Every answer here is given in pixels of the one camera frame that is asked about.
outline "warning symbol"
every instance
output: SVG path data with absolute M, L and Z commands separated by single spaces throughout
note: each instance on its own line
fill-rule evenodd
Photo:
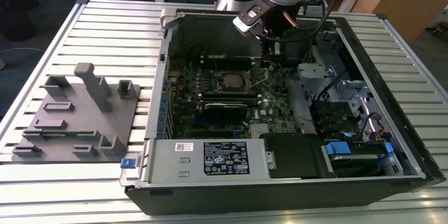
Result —
M 214 163 L 214 156 L 206 156 L 206 163 L 213 164 Z

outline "floor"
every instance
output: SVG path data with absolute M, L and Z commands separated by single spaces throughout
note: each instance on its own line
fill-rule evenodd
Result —
M 30 18 L 37 26 L 37 35 L 23 42 L 10 42 L 0 35 L 0 51 L 11 48 L 39 48 L 46 50 L 54 36 L 65 22 L 77 0 L 39 0 L 39 6 L 29 11 Z M 169 0 L 170 2 L 213 4 L 215 0 Z M 426 31 L 413 45 L 413 49 L 422 58 L 437 79 L 448 89 L 448 35 L 433 36 Z M 11 51 L 0 54 L 0 59 L 7 67 L 0 70 L 0 119 L 6 114 L 25 81 L 7 81 L 9 79 L 25 79 L 30 76 L 42 53 L 39 51 Z
M 77 0 L 38 0 L 39 6 L 29 11 L 38 33 L 23 42 L 10 42 L 0 34 L 0 52 L 11 48 L 39 48 L 46 50 L 58 30 L 74 8 Z M 169 0 L 170 2 L 213 4 L 215 0 Z M 0 120 L 21 92 L 26 81 L 7 81 L 7 79 L 26 79 L 41 60 L 39 51 L 10 51 L 0 54 L 7 67 L 0 70 Z

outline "metal bracket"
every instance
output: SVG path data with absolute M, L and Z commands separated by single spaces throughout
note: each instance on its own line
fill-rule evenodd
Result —
M 170 23 L 178 19 L 178 9 L 165 8 L 161 14 L 161 25 L 163 29 L 171 27 Z
M 275 164 L 275 156 L 274 156 L 274 152 L 267 152 L 266 153 L 267 155 L 267 159 L 266 159 L 266 163 L 269 164 L 269 169 L 270 170 L 277 170 L 278 169 L 278 166 Z
M 367 88 L 365 81 L 341 81 L 337 85 L 339 99 L 351 99 L 363 88 Z
M 303 63 L 299 64 L 299 73 L 301 76 L 307 78 L 326 78 L 330 76 L 327 69 L 323 65 L 315 63 Z

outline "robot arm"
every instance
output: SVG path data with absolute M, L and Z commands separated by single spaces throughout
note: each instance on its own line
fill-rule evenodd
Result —
M 218 9 L 238 10 L 239 16 L 234 20 L 238 30 L 246 36 L 255 36 L 262 43 L 265 61 L 282 60 L 286 42 L 310 40 L 318 33 L 331 13 L 323 14 L 318 25 L 301 28 L 295 23 L 299 9 L 306 5 L 321 5 L 325 0 L 221 0 Z M 282 39 L 287 34 L 302 31 L 299 39 Z

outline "power supply label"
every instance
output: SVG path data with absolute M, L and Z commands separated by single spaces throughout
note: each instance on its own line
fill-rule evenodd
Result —
M 250 174 L 246 142 L 205 143 L 205 173 L 207 175 Z

